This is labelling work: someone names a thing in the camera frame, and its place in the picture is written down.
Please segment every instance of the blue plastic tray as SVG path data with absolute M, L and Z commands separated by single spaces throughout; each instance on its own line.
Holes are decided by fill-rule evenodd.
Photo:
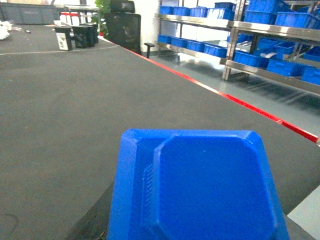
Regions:
M 158 42 L 165 43 L 165 44 L 171 44 L 171 37 L 167 35 L 158 35 Z
M 190 16 L 190 8 L 184 6 L 173 7 L 173 14 L 178 16 Z
M 258 49 L 268 49 L 272 48 L 273 46 L 279 43 L 278 40 L 271 39 L 271 38 L 261 38 L 258 43 Z
M 188 40 L 187 41 L 187 49 L 196 51 L 196 52 L 201 52 L 203 53 L 205 50 L 205 44 L 199 41 L 193 41 L 193 40 Z
M 207 18 L 234 20 L 235 13 L 225 8 L 208 8 Z
M 236 51 L 234 61 L 240 64 L 245 64 L 255 68 L 266 68 L 269 62 L 268 58 L 257 55 L 252 55 L 242 51 Z
M 174 14 L 174 7 L 173 6 L 160 6 L 159 8 L 160 14 Z
M 266 70 L 287 77 L 298 77 L 304 74 L 306 65 L 290 61 L 270 59 Z
M 253 131 L 126 131 L 108 240 L 288 240 Z
M 276 48 L 276 58 L 283 59 L 284 54 L 289 55 L 292 54 L 295 49 L 295 42 L 285 41 L 275 45 Z
M 213 44 L 205 44 L 204 53 L 218 58 L 224 59 L 227 56 L 228 49 L 222 46 L 217 46 Z
M 298 9 L 297 12 L 298 13 L 307 13 L 308 10 L 309 10 L 309 6 L 304 6 L 304 7 L 300 8 L 300 9 Z M 311 12 L 311 14 L 317 15 L 319 11 L 320 11 L 320 7 L 318 7 L 314 12 Z
M 214 4 L 214 7 L 216 9 L 228 9 L 228 10 L 234 12 L 236 9 L 236 4 L 234 4 L 232 2 L 216 2 Z
M 237 41 L 237 44 L 238 43 L 243 43 L 243 42 L 246 42 L 246 41 L 251 41 L 253 38 L 253 36 L 251 35 L 246 35 L 246 34 L 239 34 L 238 36 L 238 41 Z M 226 38 L 226 41 L 229 43 L 230 42 L 230 35 L 228 35 L 228 37 Z
M 306 67 L 301 80 L 311 84 L 320 85 L 320 69 Z
M 248 10 L 276 14 L 286 12 L 289 6 L 282 0 L 250 0 Z
M 187 48 L 188 40 L 172 36 L 171 37 L 171 44 L 180 48 Z
M 303 54 L 304 59 L 320 62 L 320 47 L 316 46 Z
M 244 21 L 257 24 L 275 24 L 277 15 L 270 12 L 250 11 L 245 12 Z
M 313 15 L 304 12 L 278 12 L 275 25 L 292 28 L 316 29 L 318 27 L 318 19 Z
M 190 17 L 205 18 L 207 13 L 208 9 L 206 7 L 194 7 L 190 10 Z

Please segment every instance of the chair backrest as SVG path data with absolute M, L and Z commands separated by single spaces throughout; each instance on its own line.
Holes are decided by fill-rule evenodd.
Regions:
M 112 0 L 110 2 L 111 13 L 132 13 L 136 12 L 135 2 L 128 0 Z
M 141 55 L 141 16 L 112 12 L 105 15 L 108 40 Z

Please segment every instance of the white floor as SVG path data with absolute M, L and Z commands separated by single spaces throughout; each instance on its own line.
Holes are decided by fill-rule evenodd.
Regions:
M 176 55 L 155 56 L 151 59 L 320 136 L 320 96 L 266 82 L 257 77 L 250 77 L 246 81 L 223 81 L 224 66 L 184 54 L 180 54 L 180 63 Z M 315 239 L 320 240 L 320 186 L 288 216 Z

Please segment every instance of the chair armrest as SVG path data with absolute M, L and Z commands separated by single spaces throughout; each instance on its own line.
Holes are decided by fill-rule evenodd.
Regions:
M 149 48 L 154 47 L 155 45 L 150 42 L 145 42 L 144 45 L 148 46 Z
M 144 45 L 147 46 L 146 58 L 150 58 L 150 48 L 153 48 L 155 45 L 150 42 L 145 42 Z

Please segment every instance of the white label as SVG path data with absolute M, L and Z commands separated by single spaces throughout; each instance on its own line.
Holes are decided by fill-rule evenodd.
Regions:
M 56 32 L 60 50 L 69 50 L 66 34 L 63 32 Z

